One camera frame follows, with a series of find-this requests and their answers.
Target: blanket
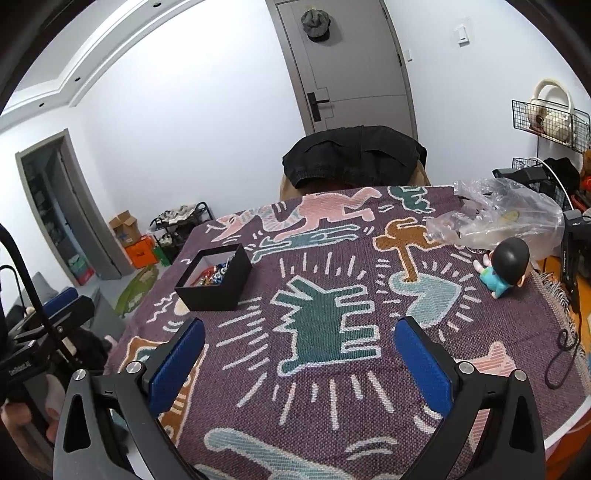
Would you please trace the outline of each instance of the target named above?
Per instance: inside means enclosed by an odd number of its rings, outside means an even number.
[[[392,341],[398,318],[412,315],[480,372],[524,370],[548,437],[589,392],[584,358],[561,389],[545,386],[556,337],[569,326],[564,313],[535,273],[495,300],[472,267],[481,254],[426,240],[426,219],[459,207],[451,187],[366,187],[202,225],[136,310],[108,370],[147,358],[197,316],[205,349],[160,415],[187,461],[212,480],[397,479],[441,420]],[[187,265],[202,249],[236,242],[253,265],[238,308],[188,311],[174,291]],[[486,415],[452,478],[466,469]]]

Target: blue gripper pad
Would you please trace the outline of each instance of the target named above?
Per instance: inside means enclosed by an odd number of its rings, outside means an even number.
[[[172,408],[204,345],[205,326],[201,320],[195,320],[177,341],[150,384],[149,407],[154,417]]]
[[[449,378],[404,318],[396,324],[393,337],[427,405],[445,418],[453,403]]]

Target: light switch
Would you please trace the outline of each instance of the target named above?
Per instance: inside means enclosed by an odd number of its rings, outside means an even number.
[[[457,42],[460,45],[465,45],[470,43],[470,38],[468,37],[468,32],[466,31],[466,27],[464,25],[460,25],[456,28],[456,35],[457,35]]]

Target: white handbag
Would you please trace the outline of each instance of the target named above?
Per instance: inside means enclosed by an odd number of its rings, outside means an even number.
[[[564,110],[561,106],[549,106],[543,100],[540,100],[540,93],[547,86],[554,86],[561,89],[569,100],[568,107]],[[527,117],[531,128],[541,134],[546,134],[552,139],[562,144],[570,145],[573,138],[573,100],[569,91],[558,81],[554,79],[542,80],[534,90],[534,94],[528,106]]]

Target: black hair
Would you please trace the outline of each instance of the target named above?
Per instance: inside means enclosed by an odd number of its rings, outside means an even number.
[[[521,238],[503,240],[494,250],[491,264],[499,277],[509,285],[517,285],[530,263],[530,249]]]

